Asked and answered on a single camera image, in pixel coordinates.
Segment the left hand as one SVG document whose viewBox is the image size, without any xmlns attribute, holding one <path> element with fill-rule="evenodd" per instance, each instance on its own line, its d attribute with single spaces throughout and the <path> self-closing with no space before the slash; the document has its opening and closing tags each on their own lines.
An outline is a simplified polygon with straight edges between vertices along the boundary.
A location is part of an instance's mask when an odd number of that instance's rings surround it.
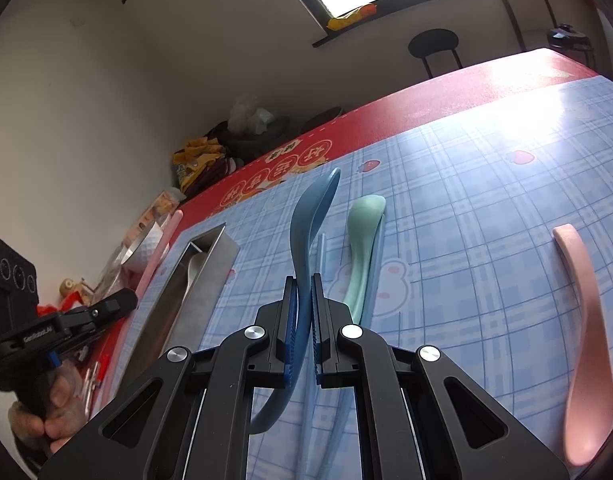
<svg viewBox="0 0 613 480">
<path fill-rule="evenodd" d="M 56 368 L 46 418 L 41 419 L 19 401 L 11 404 L 8 420 L 14 436 L 27 448 L 57 452 L 87 422 L 85 408 L 79 397 L 83 386 L 82 376 L 70 361 Z"/>
</svg>

